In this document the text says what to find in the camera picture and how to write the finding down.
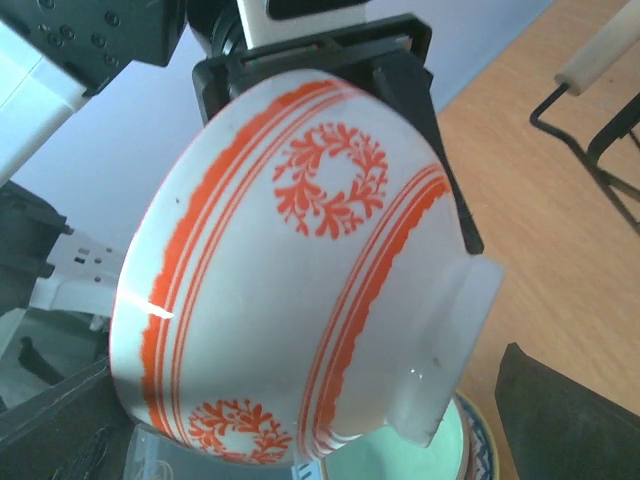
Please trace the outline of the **white bowl orange pattern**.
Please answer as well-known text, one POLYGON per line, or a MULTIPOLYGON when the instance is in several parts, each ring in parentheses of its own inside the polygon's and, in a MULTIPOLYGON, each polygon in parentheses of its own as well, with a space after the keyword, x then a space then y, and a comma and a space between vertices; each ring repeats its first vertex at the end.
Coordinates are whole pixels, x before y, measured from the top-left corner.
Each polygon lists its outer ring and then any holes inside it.
POLYGON ((429 445, 504 278, 396 111, 282 73, 175 163, 119 276, 109 360, 134 419, 219 459, 302 463, 389 426, 429 445))

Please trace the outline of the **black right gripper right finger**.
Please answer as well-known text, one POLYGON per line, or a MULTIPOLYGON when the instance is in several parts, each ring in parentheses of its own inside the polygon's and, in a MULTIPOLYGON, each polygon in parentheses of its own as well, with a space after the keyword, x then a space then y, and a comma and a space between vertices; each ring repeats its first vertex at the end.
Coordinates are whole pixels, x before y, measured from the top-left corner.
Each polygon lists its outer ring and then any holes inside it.
POLYGON ((521 479, 637 479, 639 416, 513 342, 494 396, 521 479))

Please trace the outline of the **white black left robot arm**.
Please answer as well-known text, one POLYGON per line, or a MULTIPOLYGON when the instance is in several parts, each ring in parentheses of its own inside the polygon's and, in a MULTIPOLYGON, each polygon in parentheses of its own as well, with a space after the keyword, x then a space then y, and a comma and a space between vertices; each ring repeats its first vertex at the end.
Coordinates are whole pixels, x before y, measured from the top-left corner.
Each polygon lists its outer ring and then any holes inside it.
POLYGON ((166 66, 185 30, 205 59, 193 70, 211 119, 272 75, 315 68, 371 93, 444 151, 424 63, 433 31, 411 13, 370 20, 361 1, 5 1, 2 141, 11 177, 80 106, 133 62, 166 66))

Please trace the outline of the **mint green bowl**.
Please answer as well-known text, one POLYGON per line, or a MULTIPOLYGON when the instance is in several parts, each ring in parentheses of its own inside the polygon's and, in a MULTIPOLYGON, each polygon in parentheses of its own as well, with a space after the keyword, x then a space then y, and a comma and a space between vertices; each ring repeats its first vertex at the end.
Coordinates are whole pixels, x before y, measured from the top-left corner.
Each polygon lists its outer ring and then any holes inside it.
POLYGON ((384 426, 325 457, 323 475, 330 480, 463 479, 469 449, 468 424, 453 399, 428 447, 406 442, 384 426))

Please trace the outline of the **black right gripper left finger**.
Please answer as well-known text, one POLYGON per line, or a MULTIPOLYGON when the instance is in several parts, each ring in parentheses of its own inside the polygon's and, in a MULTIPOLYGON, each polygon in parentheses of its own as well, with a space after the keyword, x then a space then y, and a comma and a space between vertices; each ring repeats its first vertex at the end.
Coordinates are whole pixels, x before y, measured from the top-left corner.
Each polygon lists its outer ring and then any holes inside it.
POLYGON ((121 479, 130 440, 102 359, 1 414, 1 477, 121 479))

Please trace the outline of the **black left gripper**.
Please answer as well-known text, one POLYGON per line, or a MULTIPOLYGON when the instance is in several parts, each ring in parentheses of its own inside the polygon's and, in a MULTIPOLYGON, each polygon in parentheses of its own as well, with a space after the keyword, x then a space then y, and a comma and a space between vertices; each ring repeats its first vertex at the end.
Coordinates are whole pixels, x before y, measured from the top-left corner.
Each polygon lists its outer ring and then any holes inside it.
POLYGON ((404 117, 435 152, 451 184, 468 253, 484 243, 445 153, 430 93, 433 75, 424 63, 432 30, 402 14, 251 50, 236 48, 193 68, 200 114, 210 121, 254 85, 293 70, 327 72, 387 103, 404 117))

